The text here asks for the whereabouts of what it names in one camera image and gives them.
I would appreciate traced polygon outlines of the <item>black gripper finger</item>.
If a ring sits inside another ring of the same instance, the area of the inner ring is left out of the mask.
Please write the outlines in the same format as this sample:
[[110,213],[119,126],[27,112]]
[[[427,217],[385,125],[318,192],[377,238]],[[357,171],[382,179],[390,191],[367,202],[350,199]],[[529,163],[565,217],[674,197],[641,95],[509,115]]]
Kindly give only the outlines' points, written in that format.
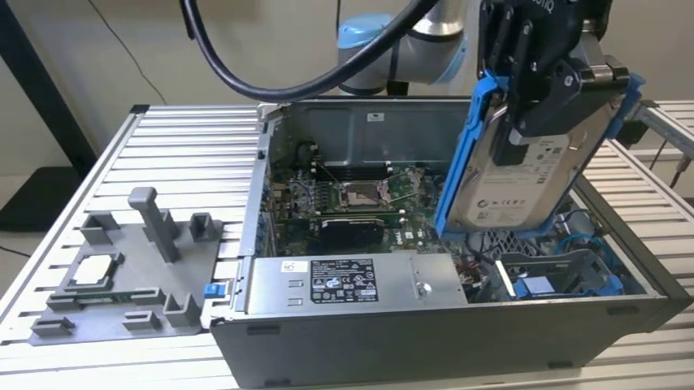
[[511,132],[525,138],[563,135],[627,87],[629,70],[607,55],[607,77],[578,58],[559,59],[545,73],[515,70],[507,91],[506,113],[490,152],[498,165],[523,162],[529,147],[511,143]]
[[478,83],[485,92],[505,90],[511,100],[535,98],[530,8],[530,1],[483,1],[478,8]]

